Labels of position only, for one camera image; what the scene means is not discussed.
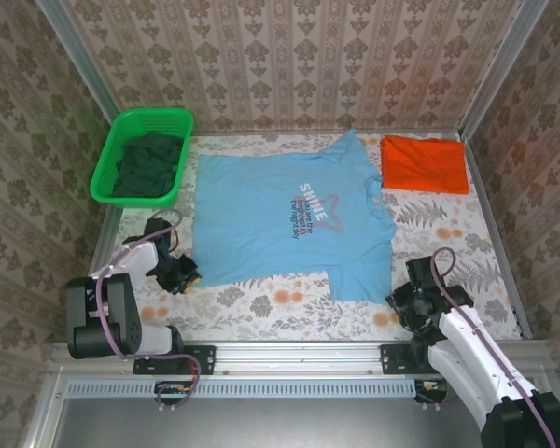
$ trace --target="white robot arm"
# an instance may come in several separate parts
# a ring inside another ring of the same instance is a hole
[[[515,369],[465,289],[447,287],[434,259],[435,254],[408,261],[411,281],[385,299],[413,332],[405,351],[382,348],[385,373],[389,365],[400,372],[440,373],[469,408],[486,448],[560,447],[558,399],[538,392]]]
[[[170,228],[161,218],[147,221],[144,235]],[[154,238],[132,237],[125,244],[131,250],[120,264],[104,266],[88,277],[71,280],[66,287],[66,332],[68,350],[73,358],[114,355],[105,336],[98,310],[98,279],[100,298],[109,332],[123,355],[161,355],[181,353],[180,333],[175,327],[154,327],[139,318],[134,291],[147,276],[155,276],[160,286],[176,294],[182,293],[201,277],[197,265],[185,255],[176,258],[170,253],[170,233]]]

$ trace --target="blue t-shirt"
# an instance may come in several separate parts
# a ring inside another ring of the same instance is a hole
[[[199,287],[327,271],[334,300],[384,302],[396,226],[381,186],[355,130],[317,154],[201,156]]]

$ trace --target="green basket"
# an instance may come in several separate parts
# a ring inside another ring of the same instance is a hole
[[[137,108],[118,115],[105,140],[100,160],[97,162],[90,192],[99,203],[112,203],[120,208],[169,208],[176,204],[180,190],[185,159],[189,152],[190,133],[193,130],[193,116],[188,110],[177,108]],[[114,183],[119,176],[116,165],[122,159],[123,146],[132,138],[158,131],[184,139],[180,162],[176,171],[175,184],[160,198],[120,198],[113,197]]]

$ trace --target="folded orange towel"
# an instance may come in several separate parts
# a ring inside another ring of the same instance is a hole
[[[387,135],[380,150],[387,189],[469,193],[464,143]]]

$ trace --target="wallpaper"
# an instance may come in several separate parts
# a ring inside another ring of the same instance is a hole
[[[63,340],[63,287],[91,261],[101,116],[36,4],[0,1],[0,447],[26,432]]]
[[[64,0],[121,110],[198,132],[454,128],[522,0]]]
[[[472,137],[529,323],[560,372],[560,1],[547,6]]]

